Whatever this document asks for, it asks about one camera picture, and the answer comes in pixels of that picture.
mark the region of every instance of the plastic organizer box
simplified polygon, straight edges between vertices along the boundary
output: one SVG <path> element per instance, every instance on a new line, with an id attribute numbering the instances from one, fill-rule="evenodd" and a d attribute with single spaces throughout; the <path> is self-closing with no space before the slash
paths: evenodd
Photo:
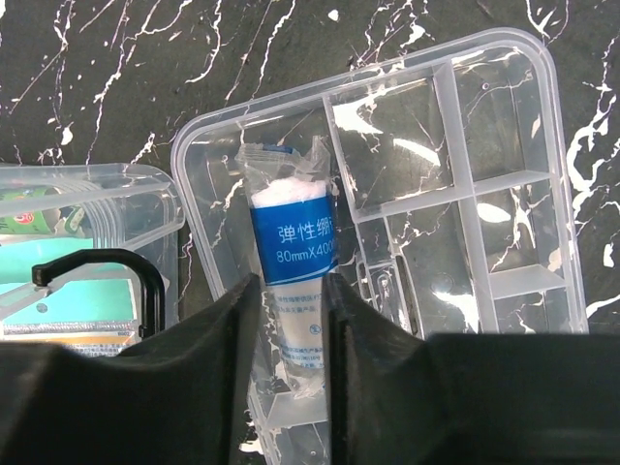
<path id="1" fill-rule="evenodd" d="M 587 332 L 551 57 L 512 29 L 191 121 L 172 172 L 214 296 L 261 273 L 245 142 L 333 155 L 339 271 L 384 316 L 433 332 Z M 326 403 L 288 391 L 265 309 L 249 404 L 267 461 L 325 464 Z"/>
<path id="2" fill-rule="evenodd" d="M 124 248 L 157 266 L 166 324 L 178 321 L 177 231 L 185 221 L 171 178 L 144 165 L 0 168 L 0 340 L 51 341 L 89 356 L 138 339 L 140 283 L 117 264 L 94 264 L 50 284 L 31 268 L 80 249 Z"/>

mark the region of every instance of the black plastic handle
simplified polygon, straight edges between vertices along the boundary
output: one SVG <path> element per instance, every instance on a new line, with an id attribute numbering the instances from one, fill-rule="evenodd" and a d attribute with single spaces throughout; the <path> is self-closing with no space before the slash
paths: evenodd
<path id="1" fill-rule="evenodd" d="M 57 277 L 85 264 L 124 264 L 134 271 L 141 287 L 141 315 L 139 337 L 146 339 L 163 331 L 166 326 L 166 290 L 164 280 L 153 263 L 135 252 L 125 249 L 78 250 L 51 262 L 32 267 L 32 282 L 46 287 Z"/>

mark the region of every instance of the green package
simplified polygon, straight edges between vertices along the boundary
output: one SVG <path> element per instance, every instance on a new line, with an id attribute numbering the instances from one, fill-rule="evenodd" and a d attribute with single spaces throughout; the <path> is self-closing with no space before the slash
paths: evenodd
<path id="1" fill-rule="evenodd" d="M 49 187 L 0 191 L 1 201 L 17 201 L 57 194 Z M 50 234 L 60 217 L 59 210 L 24 212 L 17 216 L 0 217 L 0 234 Z"/>

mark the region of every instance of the plastic divider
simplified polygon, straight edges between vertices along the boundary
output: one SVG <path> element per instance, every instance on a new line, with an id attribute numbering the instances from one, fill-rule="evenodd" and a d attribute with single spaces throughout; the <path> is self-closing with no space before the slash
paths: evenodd
<path id="1" fill-rule="evenodd" d="M 541 264 L 491 273 L 493 298 L 500 299 L 564 288 L 564 280 Z"/>
<path id="2" fill-rule="evenodd" d="M 368 272 L 370 282 L 377 293 L 375 308 L 381 315 L 411 334 L 410 309 L 405 303 L 396 260 L 392 259 L 391 263 Z"/>
<path id="3" fill-rule="evenodd" d="M 474 197 L 474 180 L 469 164 L 467 143 L 461 123 L 456 78 L 451 62 L 434 67 L 435 89 L 439 109 L 444 119 L 446 143 L 452 165 L 454 187 L 470 194 L 458 202 L 463 236 L 470 260 L 474 293 L 479 308 L 482 332 L 499 332 L 495 303 L 486 265 L 486 254 L 482 242 L 482 230 L 478 206 Z"/>
<path id="4" fill-rule="evenodd" d="M 325 107 L 325 116 L 327 117 L 327 126 L 329 126 L 329 134 L 331 135 L 331 143 L 333 144 L 333 150 L 336 154 L 336 161 L 338 162 L 338 168 L 342 176 L 342 182 L 345 186 L 345 196 L 347 197 L 347 203 L 349 204 L 349 210 L 351 211 L 351 218 L 354 223 L 358 223 L 357 211 L 352 207 L 356 204 L 356 199 L 353 197 L 354 186 L 351 183 L 351 179 L 347 175 L 347 162 L 345 160 L 345 154 L 342 151 L 342 143 L 340 142 L 340 136 L 338 135 L 338 128 L 336 127 L 336 117 L 333 114 L 333 106 L 329 101 L 328 96 L 323 96 L 323 105 Z"/>
<path id="5" fill-rule="evenodd" d="M 395 201 L 387 201 L 382 203 L 378 211 L 358 212 L 358 220 L 360 223 L 372 221 L 378 218 L 386 218 L 400 213 L 408 213 L 410 211 L 422 210 L 430 206 L 443 205 L 445 203 L 460 201 L 471 196 L 471 190 L 462 189 L 461 187 L 447 187 L 446 189 L 437 189 L 435 191 L 424 192 L 417 196 L 409 196 Z"/>
<path id="6" fill-rule="evenodd" d="M 503 191 L 514 186 L 522 186 L 525 184 L 531 184 L 538 181 L 544 181 L 549 179 L 550 174 L 548 172 L 540 171 L 516 171 L 510 174 L 504 174 L 498 177 L 491 177 L 482 181 L 474 183 L 474 192 L 477 196 L 488 194 L 491 192 Z"/>
<path id="7" fill-rule="evenodd" d="M 359 251 L 356 252 L 356 276 L 357 285 L 359 286 L 359 295 L 364 300 L 372 299 L 372 293 L 370 292 L 370 286 L 368 283 L 367 266 L 364 263 L 363 257 Z"/>
<path id="8" fill-rule="evenodd" d="M 383 260 L 381 262 L 376 262 L 376 263 L 373 263 L 367 266 L 366 269 L 368 269 L 368 271 L 376 271 L 377 269 L 381 269 L 381 268 L 385 268 L 387 266 L 393 266 L 393 265 L 394 265 L 394 260 L 392 259 Z"/>
<path id="9" fill-rule="evenodd" d="M 393 250 L 394 239 L 391 235 L 391 230 L 388 224 L 388 217 L 384 217 L 384 225 L 386 227 L 387 239 L 389 240 L 390 249 L 393 256 L 394 277 L 398 286 L 398 295 L 402 302 L 402 310 L 407 313 L 409 321 L 405 329 L 414 334 L 414 329 L 419 330 L 421 325 L 421 314 L 419 313 L 418 295 L 416 294 L 416 287 L 414 286 L 414 280 L 411 277 L 411 272 L 407 266 L 407 261 L 404 260 L 400 253 Z"/>
<path id="10" fill-rule="evenodd" d="M 359 234 L 359 230 L 357 229 L 357 225 L 356 225 L 356 233 Z M 375 308 L 378 308 L 378 302 L 377 302 L 377 290 L 375 289 L 375 287 L 373 286 L 372 283 L 372 279 L 370 279 L 370 274 L 372 273 L 372 270 L 369 269 L 367 263 L 368 260 L 366 259 L 366 256 L 362 251 L 360 251 L 361 254 L 361 263 L 359 264 L 359 268 L 357 269 L 358 272 L 360 270 L 364 270 L 364 272 L 366 273 L 364 278 L 366 280 L 365 283 L 359 283 L 359 294 L 363 297 L 363 298 L 367 298 L 370 299 L 372 301 L 372 306 Z"/>

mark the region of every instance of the black marble surface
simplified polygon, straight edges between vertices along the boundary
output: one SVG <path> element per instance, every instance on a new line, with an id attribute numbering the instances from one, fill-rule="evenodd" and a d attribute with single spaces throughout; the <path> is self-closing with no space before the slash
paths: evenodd
<path id="1" fill-rule="evenodd" d="M 620 2 L 0 0 L 0 161 L 170 171 L 196 115 L 490 27 L 556 64 L 591 330 L 618 332 Z M 181 314 L 210 301 L 183 231 Z M 244 463 L 263 463 L 252 432 Z"/>

